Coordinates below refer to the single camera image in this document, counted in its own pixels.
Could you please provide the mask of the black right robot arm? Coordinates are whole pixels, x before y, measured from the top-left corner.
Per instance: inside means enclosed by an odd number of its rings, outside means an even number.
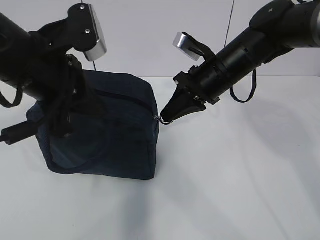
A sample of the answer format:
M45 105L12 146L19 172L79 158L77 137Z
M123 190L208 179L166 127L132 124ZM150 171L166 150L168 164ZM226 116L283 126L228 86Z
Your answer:
M160 113L166 125L186 115L204 111L246 75L294 49L320 46L320 3L317 0L274 0L262 7L249 26L220 52L186 32L179 32L173 45L195 65L174 77L176 90Z

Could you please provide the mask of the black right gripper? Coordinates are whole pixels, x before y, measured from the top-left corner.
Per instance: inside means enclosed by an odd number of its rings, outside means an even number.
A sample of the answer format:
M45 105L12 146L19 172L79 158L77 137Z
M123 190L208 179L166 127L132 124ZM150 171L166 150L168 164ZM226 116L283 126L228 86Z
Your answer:
M215 63L203 63L193 65L189 71L181 71L173 78L177 85L172 98L164 107L160 116L169 123L185 117L190 114L206 110L203 103L215 105L221 98L219 96L211 97L206 91L206 87L201 85L205 79L211 80L213 76L219 76L219 67Z

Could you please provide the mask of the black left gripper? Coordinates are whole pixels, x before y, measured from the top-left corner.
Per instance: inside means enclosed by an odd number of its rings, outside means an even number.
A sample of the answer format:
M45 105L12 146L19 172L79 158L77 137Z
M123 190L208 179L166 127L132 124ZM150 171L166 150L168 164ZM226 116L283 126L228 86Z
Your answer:
M50 133L58 138L74 132L73 113L99 117L104 112L101 100L88 84L80 61L72 54L68 54L66 59L67 78L63 82L63 90L56 99L57 106L47 112Z

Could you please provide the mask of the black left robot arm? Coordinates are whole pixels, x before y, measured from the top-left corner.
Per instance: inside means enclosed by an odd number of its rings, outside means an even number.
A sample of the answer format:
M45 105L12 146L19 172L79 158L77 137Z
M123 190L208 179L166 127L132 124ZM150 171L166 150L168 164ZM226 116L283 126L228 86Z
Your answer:
M17 107L23 94L44 104L41 119L28 120L2 130L0 140L8 145L37 134L44 124L53 125L59 136L72 132L72 112L99 117L103 106L90 89L82 64L69 54L84 53L93 62L106 53L99 20L90 4L75 5L67 18L27 32L6 16L0 17L0 79L16 89L13 102L4 96L0 104Z

